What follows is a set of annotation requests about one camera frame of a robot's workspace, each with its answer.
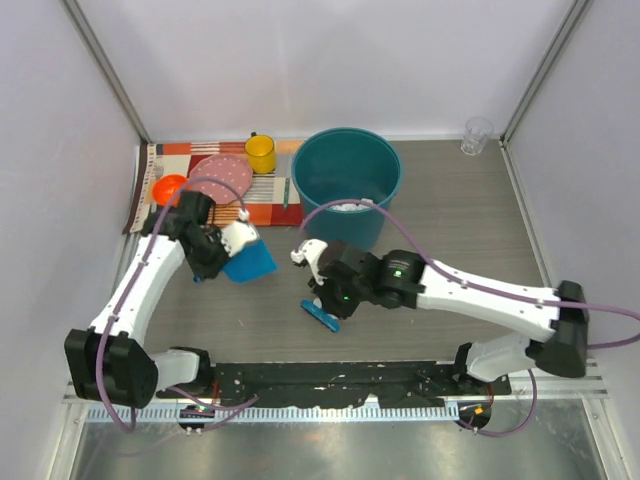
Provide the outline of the orange bowl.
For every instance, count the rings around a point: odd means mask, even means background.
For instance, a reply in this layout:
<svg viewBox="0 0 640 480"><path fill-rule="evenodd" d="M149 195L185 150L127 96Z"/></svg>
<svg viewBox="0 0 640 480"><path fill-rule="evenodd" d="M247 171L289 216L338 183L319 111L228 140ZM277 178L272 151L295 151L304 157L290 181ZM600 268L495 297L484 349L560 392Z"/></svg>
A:
<svg viewBox="0 0 640 480"><path fill-rule="evenodd" d="M152 187L152 199L156 205L164 207L167 204L177 206L180 195L173 195L187 182L187 178L180 174L169 174L157 179Z"/></svg>

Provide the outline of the blue hand brush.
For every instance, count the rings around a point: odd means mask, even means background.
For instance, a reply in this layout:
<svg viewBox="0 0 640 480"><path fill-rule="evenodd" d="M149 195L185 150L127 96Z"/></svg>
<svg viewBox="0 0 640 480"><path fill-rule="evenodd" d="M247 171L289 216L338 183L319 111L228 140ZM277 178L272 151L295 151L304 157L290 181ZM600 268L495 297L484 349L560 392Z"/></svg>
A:
<svg viewBox="0 0 640 480"><path fill-rule="evenodd" d="M301 307L331 332L337 333L340 331L339 319L322 308L319 298L302 300Z"/></svg>

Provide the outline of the table knife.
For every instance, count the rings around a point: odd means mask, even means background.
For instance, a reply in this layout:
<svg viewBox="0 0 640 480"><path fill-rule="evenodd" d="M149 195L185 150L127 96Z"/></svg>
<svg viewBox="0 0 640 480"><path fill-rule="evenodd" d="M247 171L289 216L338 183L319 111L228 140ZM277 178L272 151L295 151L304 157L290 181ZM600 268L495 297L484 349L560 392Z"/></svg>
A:
<svg viewBox="0 0 640 480"><path fill-rule="evenodd" d="M286 165L285 165L285 180L284 180L284 190L283 190L283 209L286 211L289 207L290 203L290 185L291 185L291 172L292 172L292 164L294 153L286 154Z"/></svg>

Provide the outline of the yellow cup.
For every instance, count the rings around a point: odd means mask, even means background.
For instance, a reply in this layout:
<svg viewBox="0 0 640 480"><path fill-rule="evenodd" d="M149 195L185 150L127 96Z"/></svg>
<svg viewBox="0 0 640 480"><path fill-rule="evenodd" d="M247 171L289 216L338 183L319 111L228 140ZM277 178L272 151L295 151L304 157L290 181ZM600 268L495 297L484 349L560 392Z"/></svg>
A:
<svg viewBox="0 0 640 480"><path fill-rule="evenodd" d="M269 174L276 167L275 141L267 136L253 133L244 144L249 165L256 174Z"/></svg>

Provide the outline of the blue dustpan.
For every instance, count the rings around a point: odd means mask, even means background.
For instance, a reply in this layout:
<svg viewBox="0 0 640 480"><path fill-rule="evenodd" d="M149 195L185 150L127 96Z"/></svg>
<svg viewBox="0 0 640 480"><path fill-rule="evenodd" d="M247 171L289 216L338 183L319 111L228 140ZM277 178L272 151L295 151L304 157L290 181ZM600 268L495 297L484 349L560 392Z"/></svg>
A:
<svg viewBox="0 0 640 480"><path fill-rule="evenodd" d="M246 284L273 274L277 270L278 266L266 243L259 240L230 258L220 273L236 284Z"/></svg>

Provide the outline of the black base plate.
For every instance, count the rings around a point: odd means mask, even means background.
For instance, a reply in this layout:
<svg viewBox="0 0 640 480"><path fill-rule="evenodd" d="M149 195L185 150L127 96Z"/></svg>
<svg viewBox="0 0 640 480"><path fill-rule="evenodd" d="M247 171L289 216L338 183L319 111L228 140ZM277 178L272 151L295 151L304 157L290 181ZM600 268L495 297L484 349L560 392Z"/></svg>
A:
<svg viewBox="0 0 640 480"><path fill-rule="evenodd" d="M218 363L191 393L216 393L224 406L257 397L258 408L321 409L357 408L373 395L382 408L405 408L442 406L446 397L507 396L511 385L505 375L487 385L435 361Z"/></svg>

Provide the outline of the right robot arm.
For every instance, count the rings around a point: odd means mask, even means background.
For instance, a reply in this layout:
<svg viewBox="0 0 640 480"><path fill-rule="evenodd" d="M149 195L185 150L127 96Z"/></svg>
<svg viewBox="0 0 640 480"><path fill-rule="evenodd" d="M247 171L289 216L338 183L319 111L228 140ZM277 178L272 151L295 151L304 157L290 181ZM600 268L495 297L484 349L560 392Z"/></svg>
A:
<svg viewBox="0 0 640 480"><path fill-rule="evenodd" d="M458 348L451 380L462 394L532 368L569 379L586 374L589 315L578 283L516 285L426 261L415 252L396 249L376 257L342 241L309 239L290 257L294 265L310 268L313 304L326 318L347 319L366 302L388 310L453 312L509 329L503 337Z"/></svg>

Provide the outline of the teal plastic bin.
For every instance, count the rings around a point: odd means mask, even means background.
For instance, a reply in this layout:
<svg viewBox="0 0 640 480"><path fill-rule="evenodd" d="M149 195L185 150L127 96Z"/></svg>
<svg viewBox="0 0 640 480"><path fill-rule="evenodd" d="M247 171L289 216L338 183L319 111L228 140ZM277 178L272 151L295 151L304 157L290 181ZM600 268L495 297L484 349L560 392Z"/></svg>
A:
<svg viewBox="0 0 640 480"><path fill-rule="evenodd" d="M368 199L387 210L403 176L396 150L379 135L357 128L333 128L313 135L296 151L292 181L303 213L334 200ZM330 207L306 223L306 236L342 240L361 250L375 245L385 217L375 210Z"/></svg>

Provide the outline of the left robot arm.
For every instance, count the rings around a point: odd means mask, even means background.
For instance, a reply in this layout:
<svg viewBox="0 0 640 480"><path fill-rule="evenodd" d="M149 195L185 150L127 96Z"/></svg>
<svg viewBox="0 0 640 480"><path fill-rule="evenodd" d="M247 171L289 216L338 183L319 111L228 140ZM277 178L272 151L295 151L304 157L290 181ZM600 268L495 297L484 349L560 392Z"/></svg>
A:
<svg viewBox="0 0 640 480"><path fill-rule="evenodd" d="M73 329L65 339L78 397L97 401L104 391L114 404L141 409L168 387L178 386L193 399L211 391L213 369L206 351L173 347L150 355L143 343L157 303L182 264L206 280L229 262L221 229L206 224L214 205L206 195L187 191L166 214L155 212L145 221L134 260L107 306L88 329Z"/></svg>

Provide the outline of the clear glass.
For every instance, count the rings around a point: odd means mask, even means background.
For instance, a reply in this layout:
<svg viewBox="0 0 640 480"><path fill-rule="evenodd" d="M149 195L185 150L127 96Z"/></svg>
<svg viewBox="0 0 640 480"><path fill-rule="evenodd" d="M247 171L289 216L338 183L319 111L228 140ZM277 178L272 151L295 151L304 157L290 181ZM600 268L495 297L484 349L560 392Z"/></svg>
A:
<svg viewBox="0 0 640 480"><path fill-rule="evenodd" d="M494 133L493 123L484 117L474 117L467 121L461 141L461 151L469 156L479 155Z"/></svg>

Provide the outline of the pink dotted plate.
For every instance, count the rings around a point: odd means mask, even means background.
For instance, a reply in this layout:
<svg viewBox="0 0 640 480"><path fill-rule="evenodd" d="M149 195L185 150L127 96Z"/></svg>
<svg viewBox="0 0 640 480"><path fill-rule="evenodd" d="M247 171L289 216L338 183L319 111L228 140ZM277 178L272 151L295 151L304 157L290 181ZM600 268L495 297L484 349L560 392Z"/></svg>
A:
<svg viewBox="0 0 640 480"><path fill-rule="evenodd" d="M188 178L196 177L223 181L243 197L253 183L253 170L244 157L230 153L215 154L202 159L191 169ZM217 183L198 182L191 189L209 196L217 205L228 205L237 200L230 190Z"/></svg>

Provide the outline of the large paper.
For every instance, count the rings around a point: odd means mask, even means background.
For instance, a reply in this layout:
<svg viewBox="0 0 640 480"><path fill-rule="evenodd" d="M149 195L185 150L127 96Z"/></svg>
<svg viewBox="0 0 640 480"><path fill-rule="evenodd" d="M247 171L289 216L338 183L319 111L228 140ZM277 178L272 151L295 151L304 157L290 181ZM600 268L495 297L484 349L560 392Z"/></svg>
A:
<svg viewBox="0 0 640 480"><path fill-rule="evenodd" d="M358 212L368 210L374 201L372 199L362 198L358 202L345 202L333 205L331 210L338 212Z"/></svg>

